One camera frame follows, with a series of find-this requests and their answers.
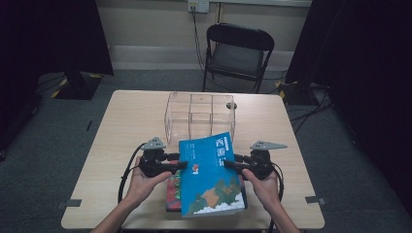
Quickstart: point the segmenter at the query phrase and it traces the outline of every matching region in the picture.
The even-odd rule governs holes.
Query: gray floor
[[[276,94],[274,79],[282,75],[267,72],[260,93]],[[58,76],[50,74],[40,82]],[[58,79],[39,86],[45,91],[37,115],[0,163],[0,232],[71,232],[60,226],[64,210],[56,206],[71,196],[113,91],[200,91],[201,79],[198,70],[117,70],[103,79],[89,101],[50,98],[55,87],[47,88]],[[251,83],[224,82],[222,77],[216,82],[221,86],[208,84],[210,91],[253,92]],[[322,99],[324,93],[318,90],[317,95]],[[291,119],[314,109],[287,106]],[[294,120],[293,127],[300,122]],[[353,145],[333,108],[310,116],[296,138],[315,191],[327,200],[322,206],[325,227],[309,232],[412,232],[410,216],[376,167]]]

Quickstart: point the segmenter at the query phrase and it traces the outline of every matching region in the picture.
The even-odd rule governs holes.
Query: baseboard
[[[115,70],[199,69],[196,50],[192,48],[109,46]],[[273,51],[267,70],[288,70],[293,51]]]

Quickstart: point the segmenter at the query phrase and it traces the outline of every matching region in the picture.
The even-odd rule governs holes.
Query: clear acrylic box
[[[171,92],[164,125],[168,144],[229,132],[233,141],[235,107],[232,95]]]

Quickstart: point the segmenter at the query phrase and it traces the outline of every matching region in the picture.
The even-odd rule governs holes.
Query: chair seat
[[[263,51],[217,44],[208,68],[257,78],[260,75]]]

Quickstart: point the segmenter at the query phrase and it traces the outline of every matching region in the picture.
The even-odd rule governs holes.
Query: forearm
[[[299,229],[297,229],[296,225],[293,223],[292,219],[289,217],[280,202],[275,202],[268,208],[267,211],[275,222],[276,228],[278,228],[280,232],[300,233]]]
[[[117,232],[135,208],[123,199],[91,232]]]

